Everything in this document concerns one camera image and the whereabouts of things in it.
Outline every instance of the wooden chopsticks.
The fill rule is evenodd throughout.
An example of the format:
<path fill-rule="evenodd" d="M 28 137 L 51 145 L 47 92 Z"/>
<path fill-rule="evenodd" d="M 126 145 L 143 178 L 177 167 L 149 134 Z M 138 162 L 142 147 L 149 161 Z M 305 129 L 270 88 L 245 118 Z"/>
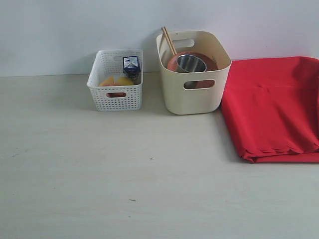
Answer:
<path fill-rule="evenodd" d="M 177 54 L 176 49 L 175 49 L 175 47 L 174 47 L 174 44 L 173 44 L 171 38 L 169 37 L 169 34 L 168 34 L 168 32 L 167 32 L 166 27 L 162 27 L 161 30 L 162 30 L 163 33 L 164 33 L 165 39 L 166 39 L 166 41 L 167 41 L 167 43 L 168 43 L 168 46 L 169 46 L 171 52 L 173 53 L 173 56 L 176 55 L 176 54 Z"/>

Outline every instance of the folded red fabric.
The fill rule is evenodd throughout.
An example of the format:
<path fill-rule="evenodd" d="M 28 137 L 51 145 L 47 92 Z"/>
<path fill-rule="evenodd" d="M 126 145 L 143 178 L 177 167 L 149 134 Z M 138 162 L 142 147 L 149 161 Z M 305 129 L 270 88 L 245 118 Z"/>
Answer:
<path fill-rule="evenodd" d="M 319 60 L 234 61 L 222 112 L 240 157 L 319 162 Z"/>

